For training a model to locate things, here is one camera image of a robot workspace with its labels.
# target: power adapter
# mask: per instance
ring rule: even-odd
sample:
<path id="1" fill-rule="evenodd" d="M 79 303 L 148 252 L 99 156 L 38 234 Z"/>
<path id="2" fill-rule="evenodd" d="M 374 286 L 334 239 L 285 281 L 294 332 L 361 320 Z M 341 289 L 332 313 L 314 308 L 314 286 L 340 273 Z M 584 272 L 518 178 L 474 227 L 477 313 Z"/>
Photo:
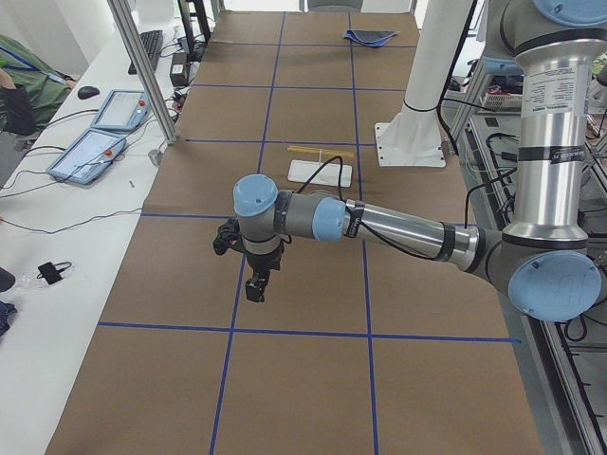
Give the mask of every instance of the power adapter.
<path id="1" fill-rule="evenodd" d="M 190 62 L 186 52 L 176 52 L 171 61 L 171 83 L 173 87 L 184 87 L 190 81 Z"/>

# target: white label on robot arm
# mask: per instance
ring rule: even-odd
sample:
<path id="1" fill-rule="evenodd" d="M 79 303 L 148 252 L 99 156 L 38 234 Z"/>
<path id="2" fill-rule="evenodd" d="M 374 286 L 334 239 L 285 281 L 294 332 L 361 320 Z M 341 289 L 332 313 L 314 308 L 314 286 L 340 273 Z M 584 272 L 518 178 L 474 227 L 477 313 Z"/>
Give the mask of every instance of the white label on robot arm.
<path id="1" fill-rule="evenodd" d="M 586 77 L 583 67 L 549 69 L 524 77 L 522 118 L 574 112 L 583 115 L 585 99 L 579 94 Z"/>

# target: wire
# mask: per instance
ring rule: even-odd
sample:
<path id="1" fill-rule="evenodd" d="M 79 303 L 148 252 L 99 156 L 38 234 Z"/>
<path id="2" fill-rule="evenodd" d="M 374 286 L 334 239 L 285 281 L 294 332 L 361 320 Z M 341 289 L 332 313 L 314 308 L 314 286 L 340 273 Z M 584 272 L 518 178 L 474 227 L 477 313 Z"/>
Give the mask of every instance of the wire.
<path id="1" fill-rule="evenodd" d="M 346 201 L 343 199 L 343 194 L 342 194 L 342 189 L 341 189 L 341 175 L 342 175 L 342 171 L 343 171 L 343 158 L 339 155 L 332 156 L 331 158 L 329 158 L 325 162 L 323 162 L 322 165 L 312 175 L 310 175 L 310 177 L 300 186 L 300 188 L 296 191 L 296 193 L 300 194 L 312 182 L 312 180 L 314 180 L 314 177 L 316 177 L 329 163 L 331 163 L 333 161 L 339 161 L 339 163 L 340 163 L 340 172 L 338 174 L 338 194 L 340 196 L 341 202 L 345 203 Z M 345 207 L 345 209 L 350 214 L 350 216 L 353 215 L 352 211 L 347 206 Z M 380 234 L 379 232 L 377 232 L 376 230 L 374 230 L 373 228 L 368 226 L 362 220 L 360 220 L 360 225 L 363 226 L 365 229 L 367 229 L 369 232 L 371 232 L 371 234 L 373 234 L 375 237 L 377 237 L 381 242 L 385 243 L 388 246 L 391 246 L 394 249 L 397 249 L 401 253 L 405 253 L 409 256 L 413 256 L 414 258 L 422 259 L 425 261 L 434 261 L 434 259 L 435 259 L 435 258 L 430 258 L 428 256 L 423 256 L 422 254 L 419 254 L 417 252 L 409 251 L 409 250 L 403 248 L 402 246 L 397 245 L 389 238 L 385 237 L 384 235 Z"/>
<path id="2" fill-rule="evenodd" d="M 21 156 L 21 159 L 23 159 L 23 158 L 25 158 L 26 156 L 28 156 L 30 152 L 33 152 L 33 151 L 35 151 L 35 150 L 41 150 L 41 149 L 56 149 L 56 150 L 59 150 L 59 151 L 61 151 L 61 152 L 65 152 L 65 147 L 59 147 L 59 146 L 57 146 L 57 145 L 40 145 L 40 146 L 38 146 L 38 147 L 33 147 L 33 148 L 31 148 L 31 149 L 27 150 L 27 151 L 26 151 L 26 152 L 23 154 L 23 156 Z"/>
<path id="3" fill-rule="evenodd" d="M 73 266 L 74 266 L 74 264 L 71 263 L 70 261 L 64 261 L 62 263 L 53 264 L 53 267 L 55 267 L 55 269 L 57 270 L 57 273 L 63 273 L 66 270 L 69 270 Z M 38 280 L 40 280 L 42 278 L 43 278 L 42 272 L 36 276 L 36 279 L 38 279 Z"/>
<path id="4" fill-rule="evenodd" d="M 139 207 L 138 209 L 132 209 L 132 210 L 119 210 L 119 211 L 115 211 L 114 213 L 110 213 L 108 215 L 95 215 L 90 217 L 87 220 L 81 221 L 80 223 L 75 223 L 73 225 L 67 226 L 67 227 L 61 227 L 59 229 L 56 230 L 45 230 L 45 229 L 38 229 L 35 227 L 26 227 L 26 226 L 21 226 L 21 225 L 17 225 L 16 223 L 12 223 L 11 221 L 8 221 L 4 218 L 0 218 L 0 224 L 1 223 L 6 223 L 7 225 L 11 225 L 15 228 L 20 228 L 23 230 L 27 230 L 29 232 L 39 232 L 42 234 L 48 234 L 48 235 L 53 235 L 53 234 L 57 234 L 59 232 L 63 232 L 64 230 L 68 230 L 68 229 L 73 229 L 73 228 L 78 228 L 80 226 L 86 225 L 87 223 L 91 223 L 93 221 L 97 221 L 97 220 L 102 220 L 105 218 L 110 218 L 112 216 L 117 216 L 117 215 L 126 215 L 126 214 L 130 214 L 130 213 L 135 213 L 137 211 L 141 211 L 141 207 Z"/>
<path id="5" fill-rule="evenodd" d="M 565 335 L 565 338 L 567 338 L 569 341 L 573 341 L 573 342 L 577 343 L 577 342 L 584 340 L 588 336 L 588 326 L 586 325 L 586 321 L 584 320 L 584 318 L 585 318 L 584 315 L 579 315 L 579 323 L 581 324 L 581 335 L 579 335 L 579 337 L 573 337 L 570 333 L 571 323 L 575 319 L 570 319 L 567 322 L 565 322 L 565 325 L 562 329 L 562 333 Z"/>
<path id="6" fill-rule="evenodd" d="M 75 175 L 79 170 L 81 170 L 84 166 L 93 166 L 93 165 L 96 165 L 96 164 L 101 164 L 100 162 L 95 162 L 95 160 L 99 159 L 103 155 L 104 155 L 104 152 L 101 152 L 100 154 L 97 154 L 96 156 L 94 156 L 90 160 L 88 160 L 88 162 L 86 162 L 86 163 L 84 163 L 84 164 L 82 164 L 80 166 L 77 166 L 76 169 L 70 175 L 68 175 L 65 178 L 62 178 L 60 180 L 55 180 L 55 181 L 50 182 L 50 183 L 46 183 L 46 184 L 41 185 L 39 187 L 30 188 L 29 190 L 24 190 L 24 191 L 19 191 L 19 192 L 13 192 L 11 194 L 5 194 L 5 195 L 0 196 L 0 199 L 6 199 L 7 197 L 20 196 L 22 194 L 27 194 L 27 193 L 32 192 L 32 191 L 41 190 L 42 188 L 50 187 L 51 185 L 56 185 L 58 183 L 64 183 L 64 182 L 68 181 L 73 175 Z"/>
<path id="7" fill-rule="evenodd" d="M 607 107 L 605 108 L 605 112 L 603 112 L 603 116 L 600 118 L 600 125 L 598 126 L 598 137 L 601 136 L 600 132 L 603 129 L 603 123 L 605 121 L 605 116 L 607 115 Z"/>
<path id="8" fill-rule="evenodd" d="M 472 193 L 480 188 L 486 187 L 487 185 L 490 185 L 495 182 L 499 182 L 500 180 L 508 177 L 509 175 L 514 174 L 517 171 L 517 169 L 518 168 L 511 169 L 507 173 L 503 173 L 502 175 L 492 178 L 485 183 L 481 183 L 480 185 L 476 185 L 468 190 L 468 193 L 466 193 L 466 205 L 464 208 L 464 228 L 468 227 L 468 211 L 469 211 L 470 196 L 472 195 Z"/>
<path id="9" fill-rule="evenodd" d="M 127 137 L 129 137 L 129 136 L 133 135 L 141 127 L 143 127 L 143 131 L 141 132 L 141 135 L 137 139 L 135 139 L 133 142 L 126 144 L 126 147 L 124 147 L 124 150 L 122 151 L 123 153 L 126 152 L 129 148 L 133 147 L 135 144 L 137 144 L 140 140 L 142 140 L 145 137 L 145 132 L 148 129 L 148 126 L 150 126 L 150 123 L 152 123 L 152 121 L 157 121 L 157 119 L 155 117 L 148 118 L 144 123 L 141 123 L 141 125 L 139 125 L 139 127 L 133 133 L 131 133 L 127 136 Z"/>
<path id="10" fill-rule="evenodd" d="M 314 177 L 316 177 L 319 173 L 321 173 L 321 171 L 324 168 L 326 168 L 327 165 L 329 165 L 333 161 L 339 161 L 339 163 L 340 163 L 340 173 L 338 174 L 338 193 L 340 195 L 340 200 L 342 202 L 345 202 L 345 201 L 343 201 L 343 194 L 341 193 L 341 173 L 343 171 L 343 158 L 339 155 L 331 156 L 329 159 L 324 161 L 322 163 L 322 165 L 312 175 L 310 175 L 310 177 L 305 182 L 303 182 L 303 184 L 300 186 L 300 188 L 295 192 L 297 194 L 301 194 L 302 191 L 305 190 L 305 188 L 312 182 L 312 180 L 314 180 Z"/>
<path id="11" fill-rule="evenodd" d="M 51 121 L 50 123 L 47 123 L 45 126 L 45 129 L 48 128 L 49 126 L 54 125 L 55 123 L 60 122 L 61 120 L 65 120 L 66 118 L 74 117 L 79 114 L 92 113 L 92 112 L 99 112 L 99 109 L 84 109 L 83 111 L 72 112 L 71 114 L 67 114 L 66 116 L 56 118 L 53 121 Z"/>
<path id="12" fill-rule="evenodd" d="M 22 173 L 34 173 L 34 174 L 43 174 L 43 173 L 38 173 L 35 171 L 19 171 L 15 176 L 14 179 L 12 180 L 12 183 L 6 187 L 0 187 L 0 190 L 10 190 L 12 187 L 15 186 L 15 183 L 17 183 L 17 179 L 19 178 L 19 175 Z"/>
<path id="13" fill-rule="evenodd" d="M 459 102 L 459 103 L 465 104 L 467 106 L 478 107 L 479 109 L 483 109 L 485 111 L 498 112 L 495 109 L 489 109 L 488 107 L 482 106 L 481 104 L 475 104 L 473 102 L 468 102 L 468 101 L 464 101 L 464 100 L 456 100 L 455 98 L 444 98 L 444 101 Z"/>
<path id="14" fill-rule="evenodd" d="M 583 315 L 585 318 L 590 319 L 591 321 L 595 322 L 598 325 L 602 325 L 603 327 L 607 327 L 607 322 L 603 322 L 602 320 L 598 320 L 598 319 L 594 319 L 589 317 L 588 315 Z"/>
<path id="15" fill-rule="evenodd" d="M 607 210 L 607 207 L 603 207 L 602 209 L 595 209 L 595 210 L 580 210 L 582 213 L 596 213 L 598 211 L 604 211 Z"/>
<path id="16" fill-rule="evenodd" d="M 474 12 L 476 11 L 476 0 L 472 0 L 470 4 L 470 9 L 468 12 L 468 17 L 466 18 L 466 23 L 462 29 L 462 33 L 459 37 L 459 42 L 457 43 L 457 48 L 455 50 L 455 54 L 453 55 L 453 59 L 451 60 L 451 68 L 449 69 L 449 73 L 447 74 L 447 78 L 445 79 L 445 83 L 443 85 L 443 91 L 438 100 L 438 105 L 436 106 L 436 114 L 438 115 L 438 121 L 447 133 L 447 137 L 449 138 L 449 142 L 451 143 L 451 147 L 453 148 L 453 152 L 456 155 L 459 155 L 459 150 L 457 148 L 457 143 L 455 142 L 455 138 L 451 134 L 451 128 L 443 118 L 442 107 L 443 101 L 445 100 L 445 95 L 447 94 L 447 90 L 449 90 L 449 85 L 451 83 L 451 76 L 455 69 L 455 65 L 457 64 L 457 59 L 459 59 L 460 54 L 462 53 L 462 49 L 464 48 L 464 43 L 468 38 L 468 30 L 470 28 L 470 24 L 472 23 L 472 18 L 474 17 Z"/>

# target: white cylinder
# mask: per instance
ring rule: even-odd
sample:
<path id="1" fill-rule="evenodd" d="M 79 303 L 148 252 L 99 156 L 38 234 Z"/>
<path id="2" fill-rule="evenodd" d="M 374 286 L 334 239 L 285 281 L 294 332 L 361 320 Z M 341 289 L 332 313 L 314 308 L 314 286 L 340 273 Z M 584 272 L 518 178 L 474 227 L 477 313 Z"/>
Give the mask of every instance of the white cylinder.
<path id="1" fill-rule="evenodd" d="M 440 99 L 473 0 L 431 0 L 415 52 L 405 101 L 432 109 Z M 445 166 L 435 111 L 405 104 L 391 123 L 376 125 L 380 166 Z"/>

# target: keyboard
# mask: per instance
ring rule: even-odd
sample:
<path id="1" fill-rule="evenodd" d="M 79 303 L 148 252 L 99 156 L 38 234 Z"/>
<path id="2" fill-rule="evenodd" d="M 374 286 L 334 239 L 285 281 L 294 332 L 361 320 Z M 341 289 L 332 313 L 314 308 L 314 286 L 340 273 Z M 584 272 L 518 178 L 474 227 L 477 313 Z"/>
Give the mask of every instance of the keyboard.
<path id="1" fill-rule="evenodd" d="M 139 34 L 143 42 L 143 48 L 150 58 L 152 69 L 156 70 L 158 59 L 160 58 L 160 50 L 162 49 L 162 30 L 144 31 Z M 133 62 L 129 66 L 129 74 L 137 74 Z"/>

